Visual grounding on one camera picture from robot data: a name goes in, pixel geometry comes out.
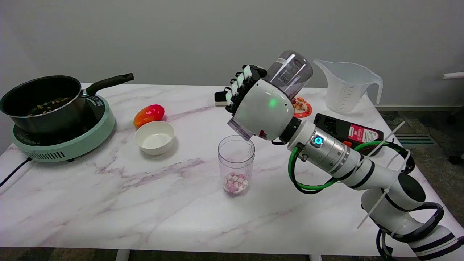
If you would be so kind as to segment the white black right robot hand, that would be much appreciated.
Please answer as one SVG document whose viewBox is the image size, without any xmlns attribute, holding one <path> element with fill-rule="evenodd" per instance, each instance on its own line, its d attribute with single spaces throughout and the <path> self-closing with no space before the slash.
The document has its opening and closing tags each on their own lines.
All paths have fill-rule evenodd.
<svg viewBox="0 0 464 261">
<path fill-rule="evenodd" d="M 267 71 L 254 65 L 244 65 L 231 79 L 226 95 L 225 110 L 232 117 L 228 126 L 245 140 L 253 136 L 286 144 L 293 137 L 301 120 L 294 117 L 289 97 L 264 80 Z"/>
</svg>

